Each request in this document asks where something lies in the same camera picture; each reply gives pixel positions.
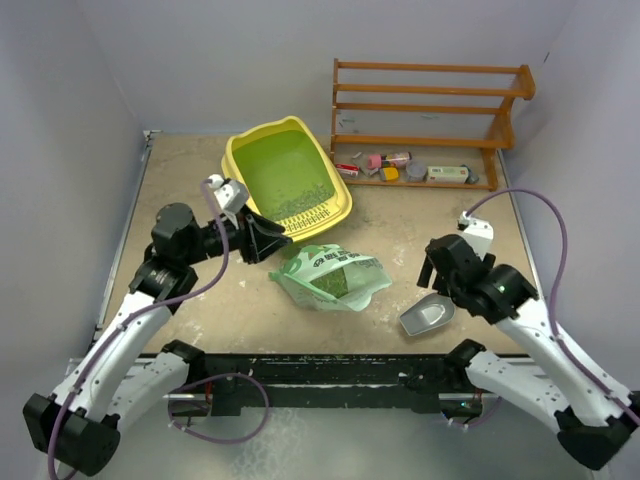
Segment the silver metal scoop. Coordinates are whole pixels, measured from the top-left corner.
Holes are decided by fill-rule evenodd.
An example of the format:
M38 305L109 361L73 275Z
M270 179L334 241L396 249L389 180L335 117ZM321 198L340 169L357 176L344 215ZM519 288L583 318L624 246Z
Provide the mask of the silver metal scoop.
M448 324L455 309L449 297L431 293L402 313L399 321L407 335L417 336Z

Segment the green cat litter bag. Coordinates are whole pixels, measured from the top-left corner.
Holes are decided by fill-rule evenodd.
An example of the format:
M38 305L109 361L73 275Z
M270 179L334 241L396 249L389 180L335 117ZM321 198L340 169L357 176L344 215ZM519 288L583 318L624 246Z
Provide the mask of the green cat litter bag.
M269 278L298 306L315 311L360 312L392 285L377 258L337 244L305 246Z

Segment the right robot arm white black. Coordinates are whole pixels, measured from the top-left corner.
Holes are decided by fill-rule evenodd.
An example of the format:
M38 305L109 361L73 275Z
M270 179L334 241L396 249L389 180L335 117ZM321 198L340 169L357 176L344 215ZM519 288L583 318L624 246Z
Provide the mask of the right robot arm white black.
M598 471L638 427L639 395L606 373L559 325L536 288L515 268L479 257L466 239L433 239L418 284L479 316L516 342L541 369L537 377L465 340L449 355L446 383L473 385L517 406L547 426L582 466Z

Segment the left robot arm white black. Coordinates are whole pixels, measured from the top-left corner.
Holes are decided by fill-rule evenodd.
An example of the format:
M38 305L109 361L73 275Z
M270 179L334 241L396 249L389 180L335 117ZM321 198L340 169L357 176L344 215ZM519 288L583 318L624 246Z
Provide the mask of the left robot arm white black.
M122 435L167 393L202 387L201 350L170 343L138 374L129 374L142 350L181 304L199 295L194 264L240 252L247 264L291 244L283 226L242 206L231 220L199 226L184 203L156 215L151 244L116 317L81 363L48 396L32 395L23 408L34 446L46 454L50 478L67 466L87 477L113 457Z

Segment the yellow green litter box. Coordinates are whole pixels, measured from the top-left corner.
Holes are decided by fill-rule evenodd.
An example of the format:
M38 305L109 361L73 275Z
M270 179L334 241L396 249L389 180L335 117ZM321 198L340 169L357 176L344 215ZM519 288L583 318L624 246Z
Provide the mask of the yellow green litter box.
M342 177L296 116L230 137L221 168L247 187L249 207L283 226L295 242L335 227L353 208Z

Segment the white green long box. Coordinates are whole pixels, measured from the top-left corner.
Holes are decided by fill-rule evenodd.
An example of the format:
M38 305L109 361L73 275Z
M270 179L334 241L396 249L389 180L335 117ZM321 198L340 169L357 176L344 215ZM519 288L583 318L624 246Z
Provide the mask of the white green long box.
M427 183L464 184L469 177L469 169L464 166L430 166L427 168Z

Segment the red white small box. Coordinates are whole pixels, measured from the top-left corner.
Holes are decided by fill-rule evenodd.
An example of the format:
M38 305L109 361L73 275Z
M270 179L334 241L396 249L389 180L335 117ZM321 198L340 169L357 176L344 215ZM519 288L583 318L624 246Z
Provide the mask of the red white small box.
M359 168L352 164L335 164L335 168L338 173L346 177L357 177L359 175Z

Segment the grey round container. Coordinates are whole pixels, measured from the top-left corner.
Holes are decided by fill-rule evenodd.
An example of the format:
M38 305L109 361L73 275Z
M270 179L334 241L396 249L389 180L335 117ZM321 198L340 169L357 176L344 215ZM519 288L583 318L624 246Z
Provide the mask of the grey round container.
M428 167L422 161L412 159L406 164L405 172L407 182L423 182L428 173Z

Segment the grey small object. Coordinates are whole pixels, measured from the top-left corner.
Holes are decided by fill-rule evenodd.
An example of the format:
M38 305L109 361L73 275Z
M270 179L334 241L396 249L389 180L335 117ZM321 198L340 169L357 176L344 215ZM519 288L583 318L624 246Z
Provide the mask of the grey small object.
M465 180L466 184L475 185L479 182L479 176L469 166L462 165L462 168L464 168L467 172L467 177Z

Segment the yellow grey sponge block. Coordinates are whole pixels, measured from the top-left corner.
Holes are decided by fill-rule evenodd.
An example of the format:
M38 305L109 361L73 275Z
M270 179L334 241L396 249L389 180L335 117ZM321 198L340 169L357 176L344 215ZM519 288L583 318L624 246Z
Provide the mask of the yellow grey sponge block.
M400 178L399 170L395 167L384 167L379 170L383 182L395 182Z

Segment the pink patterned tube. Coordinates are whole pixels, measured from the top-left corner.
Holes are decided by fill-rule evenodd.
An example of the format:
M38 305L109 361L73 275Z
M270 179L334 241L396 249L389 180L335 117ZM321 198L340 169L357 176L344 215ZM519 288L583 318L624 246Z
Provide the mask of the pink patterned tube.
M411 159L412 155L410 152L391 153L382 155L380 163L384 168L405 168Z

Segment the pink tape roll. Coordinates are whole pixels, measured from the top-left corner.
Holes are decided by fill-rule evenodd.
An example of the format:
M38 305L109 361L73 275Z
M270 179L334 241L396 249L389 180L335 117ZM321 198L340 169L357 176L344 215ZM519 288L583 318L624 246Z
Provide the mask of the pink tape roll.
M376 168L380 168L382 166L382 161L383 158L381 155L379 154L374 154L374 155L370 155L368 157L368 168L369 169L376 169Z

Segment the wooden three-tier rack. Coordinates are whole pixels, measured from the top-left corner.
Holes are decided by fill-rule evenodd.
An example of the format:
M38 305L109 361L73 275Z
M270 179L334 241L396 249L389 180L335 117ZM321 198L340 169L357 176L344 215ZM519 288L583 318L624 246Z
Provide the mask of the wooden three-tier rack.
M498 189L496 158L514 148L512 110L531 100L531 68L346 61L334 59L330 158L365 164L371 154L409 151L431 168L450 165L443 149L468 150L479 175L472 183L430 175L397 184L414 187Z

